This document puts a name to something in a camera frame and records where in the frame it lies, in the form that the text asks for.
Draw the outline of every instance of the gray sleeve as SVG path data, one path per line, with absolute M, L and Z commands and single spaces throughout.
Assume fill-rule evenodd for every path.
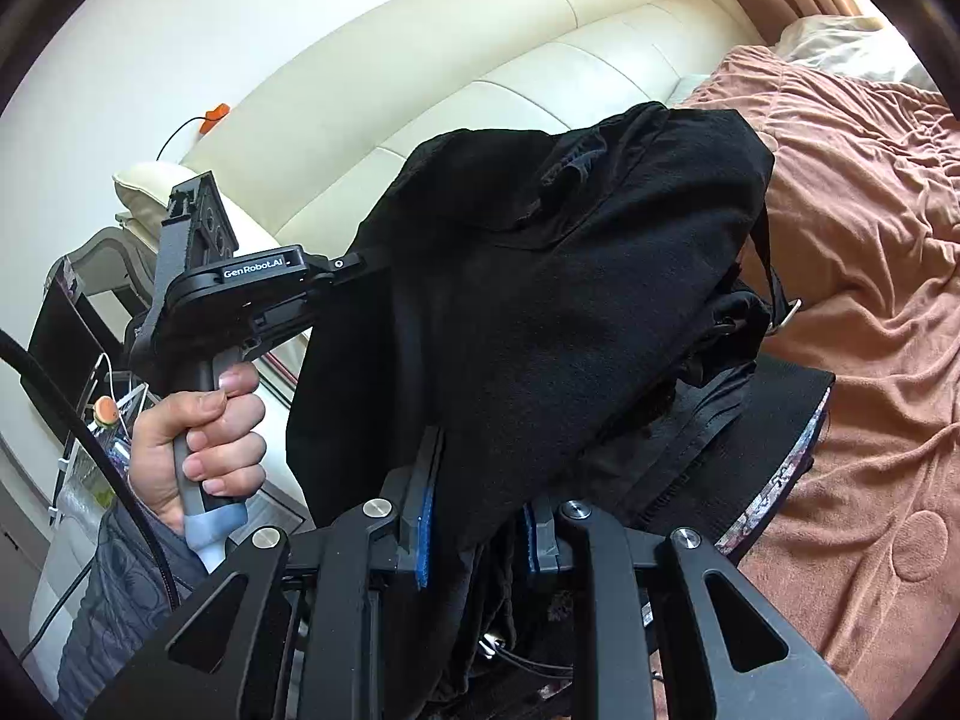
M 147 514 L 185 598 L 206 578 L 200 559 L 186 542 Z M 150 550 L 133 519 L 116 502 L 100 523 L 86 594 L 64 646 L 56 680 L 56 710 L 64 720 L 80 720 L 97 694 L 126 664 L 169 613 Z

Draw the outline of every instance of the fingernail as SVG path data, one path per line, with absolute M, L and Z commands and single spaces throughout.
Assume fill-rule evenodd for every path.
M 240 375 L 228 370 L 220 374 L 220 379 L 217 381 L 217 384 L 219 384 L 220 389 L 228 395 L 232 395 L 240 389 Z
M 224 391 L 216 389 L 200 396 L 200 408 L 205 412 L 217 412 L 224 403 Z
M 202 430 L 191 430 L 186 434 L 186 445 L 190 447 L 191 452 L 199 452 L 208 442 Z
M 203 463 L 196 458 L 187 458 L 184 460 L 184 476 L 187 479 L 193 479 L 203 473 Z

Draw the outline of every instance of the metal screw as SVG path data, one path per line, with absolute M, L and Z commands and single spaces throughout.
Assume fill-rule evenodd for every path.
M 253 534 L 253 546 L 257 549 L 270 549 L 280 543 L 280 531 L 277 528 L 260 528 Z
M 673 541 L 680 544 L 683 549 L 696 549 L 700 546 L 700 534 L 693 528 L 677 528 L 673 532 Z
M 393 510 L 394 505 L 386 498 L 371 498 L 363 504 L 363 513 L 367 517 L 373 517 L 373 519 L 387 517 L 387 514 L 390 514 Z
M 593 514 L 593 509 L 590 508 L 590 504 L 584 503 L 583 501 L 568 501 L 563 504 L 563 506 L 560 506 L 560 511 L 567 519 L 587 519 L 587 517 Z

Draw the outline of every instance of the cream leather sofa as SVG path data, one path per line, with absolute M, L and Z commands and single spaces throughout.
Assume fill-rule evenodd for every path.
M 180 166 L 125 170 L 117 191 L 150 238 L 170 187 L 212 170 L 241 250 L 338 255 L 418 143 L 586 127 L 745 43 L 760 36 L 736 0 L 393 0 L 277 70 Z M 299 370 L 303 350 L 280 354 Z

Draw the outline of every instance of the wrinkled blanket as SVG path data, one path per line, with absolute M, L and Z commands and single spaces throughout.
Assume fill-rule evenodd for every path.
M 960 125 L 763 47 L 685 106 L 736 108 L 774 151 L 774 265 L 805 309 L 764 351 L 837 374 L 813 471 L 741 568 L 882 720 L 960 611 Z

